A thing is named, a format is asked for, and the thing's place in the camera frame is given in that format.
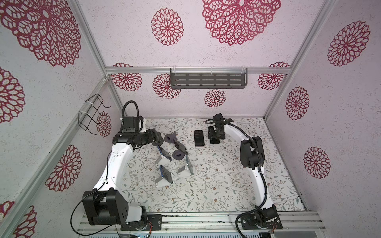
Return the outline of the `dark phone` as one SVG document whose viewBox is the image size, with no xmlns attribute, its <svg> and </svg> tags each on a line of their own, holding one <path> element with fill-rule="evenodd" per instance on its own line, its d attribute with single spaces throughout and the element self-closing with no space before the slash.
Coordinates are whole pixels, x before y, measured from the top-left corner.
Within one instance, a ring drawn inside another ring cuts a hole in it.
<svg viewBox="0 0 381 238">
<path fill-rule="evenodd" d="M 174 141 L 174 145 L 175 145 L 176 149 L 178 151 L 181 151 L 183 154 L 188 153 L 186 147 L 181 142 L 179 142 L 178 140 Z"/>
</svg>

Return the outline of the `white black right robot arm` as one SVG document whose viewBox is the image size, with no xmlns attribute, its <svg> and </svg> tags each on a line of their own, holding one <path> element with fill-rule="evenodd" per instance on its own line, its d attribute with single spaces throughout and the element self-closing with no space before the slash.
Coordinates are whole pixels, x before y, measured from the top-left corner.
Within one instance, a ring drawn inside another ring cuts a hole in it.
<svg viewBox="0 0 381 238">
<path fill-rule="evenodd" d="M 265 152 L 262 139 L 258 136 L 250 136 L 235 125 L 232 119 L 226 119 L 222 114 L 216 114 L 205 123 L 208 125 L 208 139 L 211 142 L 224 140 L 226 135 L 229 135 L 240 144 L 239 159 L 253 180 L 256 195 L 256 207 L 245 212 L 242 217 L 254 215 L 257 225 L 264 227 L 265 224 L 277 218 L 277 210 L 268 194 L 264 176 Z"/>
</svg>

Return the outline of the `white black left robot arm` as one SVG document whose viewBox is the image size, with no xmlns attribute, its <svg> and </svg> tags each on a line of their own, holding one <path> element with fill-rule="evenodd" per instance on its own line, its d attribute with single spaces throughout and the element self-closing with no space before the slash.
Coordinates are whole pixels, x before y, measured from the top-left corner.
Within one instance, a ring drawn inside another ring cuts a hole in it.
<svg viewBox="0 0 381 238">
<path fill-rule="evenodd" d="M 130 205 L 118 186 L 135 149 L 148 144 L 161 146 L 163 142 L 161 134 L 155 129 L 115 135 L 102 176 L 93 190 L 85 191 L 82 196 L 82 205 L 90 225 L 132 224 L 137 229 L 143 229 L 147 225 L 146 208 Z"/>
</svg>

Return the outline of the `blue edged phone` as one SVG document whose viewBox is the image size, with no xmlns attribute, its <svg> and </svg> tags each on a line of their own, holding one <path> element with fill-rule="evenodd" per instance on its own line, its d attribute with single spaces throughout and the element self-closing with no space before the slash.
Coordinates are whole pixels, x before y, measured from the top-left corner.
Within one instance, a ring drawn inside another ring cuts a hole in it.
<svg viewBox="0 0 381 238">
<path fill-rule="evenodd" d="M 172 159 L 172 157 L 171 157 L 171 155 L 170 155 L 170 153 L 169 153 L 168 151 L 166 151 L 166 150 L 165 150 L 164 148 L 162 148 L 161 146 L 158 146 L 157 148 L 158 148 L 159 153 L 160 153 L 160 155 L 161 155 L 162 157 L 168 159 L 169 161 L 173 161 L 173 159 Z"/>
</svg>

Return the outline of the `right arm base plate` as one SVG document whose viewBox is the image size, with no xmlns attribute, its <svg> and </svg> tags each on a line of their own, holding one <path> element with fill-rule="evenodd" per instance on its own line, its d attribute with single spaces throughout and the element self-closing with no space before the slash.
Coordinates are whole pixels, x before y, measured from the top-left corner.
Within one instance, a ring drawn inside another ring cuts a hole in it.
<svg viewBox="0 0 381 238">
<path fill-rule="evenodd" d="M 249 214 L 240 218 L 244 230 L 281 230 L 283 225 L 279 216 Z"/>
</svg>

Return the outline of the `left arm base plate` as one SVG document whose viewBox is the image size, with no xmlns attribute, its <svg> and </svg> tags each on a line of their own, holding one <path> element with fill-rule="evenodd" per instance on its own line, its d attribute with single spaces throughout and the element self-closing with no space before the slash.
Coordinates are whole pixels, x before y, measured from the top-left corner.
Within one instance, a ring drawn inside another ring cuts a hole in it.
<svg viewBox="0 0 381 238">
<path fill-rule="evenodd" d="M 160 231 L 162 225 L 162 214 L 148 214 L 142 221 L 129 222 L 121 226 L 121 231 Z"/>
</svg>

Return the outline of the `black phone purple edge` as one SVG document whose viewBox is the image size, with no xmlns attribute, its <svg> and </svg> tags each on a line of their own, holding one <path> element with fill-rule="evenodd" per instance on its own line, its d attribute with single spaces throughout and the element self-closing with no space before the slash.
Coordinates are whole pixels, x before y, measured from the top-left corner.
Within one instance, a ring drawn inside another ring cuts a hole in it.
<svg viewBox="0 0 381 238">
<path fill-rule="evenodd" d="M 205 146 L 203 130 L 195 130 L 193 134 L 194 134 L 194 145 L 196 147 Z"/>
</svg>

